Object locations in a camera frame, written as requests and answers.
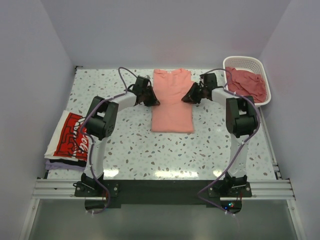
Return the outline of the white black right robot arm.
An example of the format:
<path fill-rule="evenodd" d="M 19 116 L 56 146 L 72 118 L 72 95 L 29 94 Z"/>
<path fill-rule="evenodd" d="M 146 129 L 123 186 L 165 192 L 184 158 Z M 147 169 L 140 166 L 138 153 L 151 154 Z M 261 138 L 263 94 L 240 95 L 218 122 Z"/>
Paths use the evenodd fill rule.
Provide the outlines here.
<path fill-rule="evenodd" d="M 225 107 L 225 125 L 230 134 L 230 160 L 223 177 L 223 192 L 235 196 L 247 184 L 247 154 L 250 139 L 260 128 L 259 111 L 252 96 L 231 92 L 227 86 L 219 86 L 214 73 L 203 73 L 200 82 L 194 83 L 181 99 L 188 104 L 199 104 L 208 99 Z"/>

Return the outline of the salmon pink t shirt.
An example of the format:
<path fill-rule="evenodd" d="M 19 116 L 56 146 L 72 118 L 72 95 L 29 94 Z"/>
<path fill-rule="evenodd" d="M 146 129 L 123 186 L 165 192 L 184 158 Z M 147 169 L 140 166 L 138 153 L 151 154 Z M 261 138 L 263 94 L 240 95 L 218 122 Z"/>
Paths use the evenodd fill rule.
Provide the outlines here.
<path fill-rule="evenodd" d="M 193 107 L 182 101 L 193 83 L 191 72 L 184 68 L 153 71 L 153 91 L 160 105 L 152 107 L 152 132 L 194 132 Z"/>

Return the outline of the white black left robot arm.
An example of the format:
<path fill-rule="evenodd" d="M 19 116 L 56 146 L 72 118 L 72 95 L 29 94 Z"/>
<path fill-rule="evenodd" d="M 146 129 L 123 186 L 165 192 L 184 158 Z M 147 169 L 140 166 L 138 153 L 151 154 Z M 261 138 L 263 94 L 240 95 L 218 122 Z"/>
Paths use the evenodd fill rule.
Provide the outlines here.
<path fill-rule="evenodd" d="M 159 106 L 151 81 L 138 76 L 124 93 L 108 99 L 96 96 L 93 98 L 80 132 L 88 137 L 89 146 L 86 167 L 81 175 L 81 182 L 92 196 L 99 196 L 104 190 L 103 158 L 107 139 L 112 135 L 118 112 L 143 103 L 146 107 Z"/>

